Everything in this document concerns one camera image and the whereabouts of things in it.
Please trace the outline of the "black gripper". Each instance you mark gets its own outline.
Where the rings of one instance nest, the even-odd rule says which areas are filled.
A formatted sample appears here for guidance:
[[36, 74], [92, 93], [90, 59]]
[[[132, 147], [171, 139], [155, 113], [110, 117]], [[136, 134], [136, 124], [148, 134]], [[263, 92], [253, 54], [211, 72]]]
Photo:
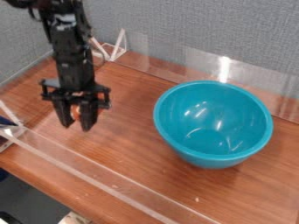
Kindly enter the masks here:
[[110, 109], [111, 88], [96, 83], [95, 69], [90, 62], [58, 63], [58, 77], [43, 79], [42, 98], [54, 105], [60, 124], [68, 128], [75, 120], [71, 108], [79, 106], [79, 121], [90, 131], [98, 121], [99, 110]]

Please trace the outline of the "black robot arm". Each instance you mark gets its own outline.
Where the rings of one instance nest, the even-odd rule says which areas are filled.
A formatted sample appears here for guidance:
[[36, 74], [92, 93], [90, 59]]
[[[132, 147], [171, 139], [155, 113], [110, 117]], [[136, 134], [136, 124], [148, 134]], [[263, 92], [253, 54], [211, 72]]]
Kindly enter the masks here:
[[[42, 22], [52, 46], [58, 77], [40, 81], [42, 98], [52, 103], [60, 124], [79, 121], [88, 131], [99, 113], [111, 107], [111, 88], [96, 83], [91, 25], [82, 0], [4, 0], [12, 7], [28, 10], [31, 18]], [[71, 109], [79, 108], [79, 118]]]

